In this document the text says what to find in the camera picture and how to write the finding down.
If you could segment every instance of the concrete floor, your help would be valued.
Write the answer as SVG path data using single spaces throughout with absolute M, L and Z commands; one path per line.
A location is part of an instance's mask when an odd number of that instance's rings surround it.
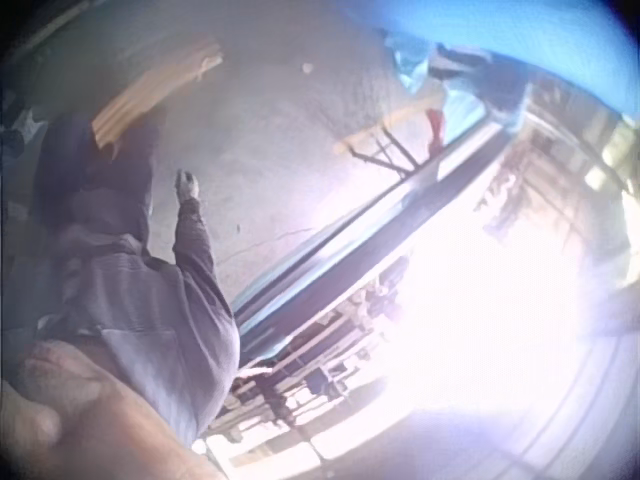
M 397 181 L 331 147 L 413 99 L 394 76 L 381 34 L 327 0 L 113 0 L 48 40 L 36 66 L 22 67 L 25 94 L 47 117 L 95 114 L 163 54 L 202 35 L 216 38 L 225 60 L 166 102 L 150 248 L 172 260 L 174 175 L 191 170 L 232 299 L 314 232 Z M 313 64 L 310 74 L 303 63 Z M 437 88 L 428 84 L 418 97 Z M 426 158 L 424 119 L 397 134 Z

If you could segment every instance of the metal rail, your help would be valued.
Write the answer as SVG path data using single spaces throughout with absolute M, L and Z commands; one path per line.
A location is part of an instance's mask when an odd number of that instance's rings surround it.
M 510 139 L 495 122 L 479 122 L 439 156 L 440 161 L 464 160 L 447 177 L 437 182 L 437 162 L 422 165 L 241 305 L 236 317 L 247 329 L 241 367 L 251 366 L 273 338 L 301 332 L 366 282 L 419 227 L 493 163 Z

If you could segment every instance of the skin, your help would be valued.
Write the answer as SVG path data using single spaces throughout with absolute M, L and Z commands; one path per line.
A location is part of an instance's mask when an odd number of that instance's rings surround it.
M 29 479 L 221 478 L 133 390 L 63 342 L 43 342 L 15 389 L 2 382 L 0 445 Z

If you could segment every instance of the red object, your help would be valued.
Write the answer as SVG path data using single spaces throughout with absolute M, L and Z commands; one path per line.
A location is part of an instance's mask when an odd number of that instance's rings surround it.
M 433 138 L 429 144 L 429 156 L 433 157 L 439 154 L 444 148 L 445 118 L 441 110 L 433 110 L 430 108 L 426 111 L 426 114 L 429 124 L 431 125 L 431 132 L 433 133 Z

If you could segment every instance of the wooden plank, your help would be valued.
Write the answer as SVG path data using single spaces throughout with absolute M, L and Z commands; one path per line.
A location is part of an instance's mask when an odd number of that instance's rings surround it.
M 200 80 L 202 75 L 220 63 L 220 47 L 208 40 L 175 52 L 162 65 L 142 74 L 93 120 L 98 146 L 115 144 L 138 117 L 187 83 Z

